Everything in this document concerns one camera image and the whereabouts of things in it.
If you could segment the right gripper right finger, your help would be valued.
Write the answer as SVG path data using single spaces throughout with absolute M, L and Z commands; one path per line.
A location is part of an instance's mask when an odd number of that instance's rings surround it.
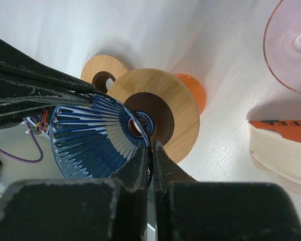
M 157 240 L 301 240 L 287 193 L 273 183 L 199 182 L 153 142 Z

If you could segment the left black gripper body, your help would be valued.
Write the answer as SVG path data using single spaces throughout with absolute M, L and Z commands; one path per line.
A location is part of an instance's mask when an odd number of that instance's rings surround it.
M 48 103 L 36 101 L 2 102 L 0 103 L 0 130 L 15 127 L 24 118 L 39 115 L 49 108 Z

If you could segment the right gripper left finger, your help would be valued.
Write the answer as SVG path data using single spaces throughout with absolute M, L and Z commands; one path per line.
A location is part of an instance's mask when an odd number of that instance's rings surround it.
M 0 200 L 0 240 L 146 240 L 148 147 L 112 177 L 27 180 Z

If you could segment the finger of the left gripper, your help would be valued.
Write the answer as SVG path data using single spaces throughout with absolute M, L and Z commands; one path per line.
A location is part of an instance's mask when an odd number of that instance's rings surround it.
M 0 103 L 36 101 L 49 105 L 89 105 L 83 95 L 93 84 L 70 75 L 9 76 L 0 75 Z
M 0 39 L 0 95 L 94 93 L 93 84 L 50 68 Z

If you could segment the blue glass dripper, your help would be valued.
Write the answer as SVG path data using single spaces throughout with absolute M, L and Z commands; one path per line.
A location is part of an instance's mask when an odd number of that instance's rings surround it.
M 90 106 L 57 106 L 51 116 L 54 159 L 65 179 L 108 178 L 136 152 L 150 146 L 144 130 L 129 129 L 137 117 L 121 102 L 96 91 L 87 94 Z

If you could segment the orange glass carafe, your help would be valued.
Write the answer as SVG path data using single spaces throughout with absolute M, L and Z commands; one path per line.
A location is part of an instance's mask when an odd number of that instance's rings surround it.
M 186 87 L 190 90 L 190 92 L 192 93 L 196 101 L 199 115 L 201 115 L 206 107 L 206 101 L 207 101 L 207 94 L 205 88 L 196 78 L 194 78 L 191 75 L 184 74 L 184 73 L 177 73 L 175 74 L 175 77 L 181 80 L 186 85 Z

